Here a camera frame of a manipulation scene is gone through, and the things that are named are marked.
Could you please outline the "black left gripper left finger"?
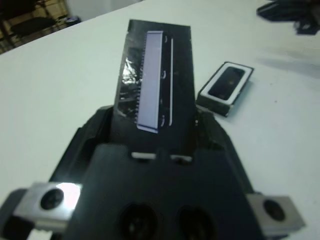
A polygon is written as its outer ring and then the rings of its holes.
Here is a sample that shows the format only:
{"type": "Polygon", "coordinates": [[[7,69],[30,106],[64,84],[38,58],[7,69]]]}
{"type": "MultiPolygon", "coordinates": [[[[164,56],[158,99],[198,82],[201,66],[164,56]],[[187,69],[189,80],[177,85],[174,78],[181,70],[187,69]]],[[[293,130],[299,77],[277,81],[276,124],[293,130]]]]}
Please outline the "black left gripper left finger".
{"type": "Polygon", "coordinates": [[[112,116],[113,107],[103,106],[77,129],[49,179],[51,182],[82,182],[95,148],[109,142],[112,116]]]}

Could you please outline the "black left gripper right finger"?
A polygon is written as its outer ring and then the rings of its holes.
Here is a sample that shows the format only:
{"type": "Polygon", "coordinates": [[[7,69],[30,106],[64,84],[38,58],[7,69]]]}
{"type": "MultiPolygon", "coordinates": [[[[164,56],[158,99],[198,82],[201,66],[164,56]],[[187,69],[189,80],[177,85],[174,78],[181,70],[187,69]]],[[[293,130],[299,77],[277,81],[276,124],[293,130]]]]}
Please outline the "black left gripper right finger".
{"type": "Polygon", "coordinates": [[[234,173],[242,191],[245,194],[253,194],[254,188],[247,176],[233,142],[226,131],[217,122],[213,113],[197,109],[195,119],[197,120],[197,145],[209,150],[223,151],[226,155],[226,161],[234,173]]]}

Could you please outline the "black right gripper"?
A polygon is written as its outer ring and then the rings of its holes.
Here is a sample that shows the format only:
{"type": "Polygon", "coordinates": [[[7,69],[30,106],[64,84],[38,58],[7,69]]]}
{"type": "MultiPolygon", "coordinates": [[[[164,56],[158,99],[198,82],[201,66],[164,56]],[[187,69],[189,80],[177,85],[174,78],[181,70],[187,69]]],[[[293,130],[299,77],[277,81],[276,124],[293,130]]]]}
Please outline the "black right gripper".
{"type": "MultiPolygon", "coordinates": [[[[320,1],[302,0],[305,14],[294,23],[297,35],[316,35],[320,31],[320,1]]],[[[270,2],[256,10],[256,14],[271,22],[295,21],[296,6],[289,2],[270,2]]]]}

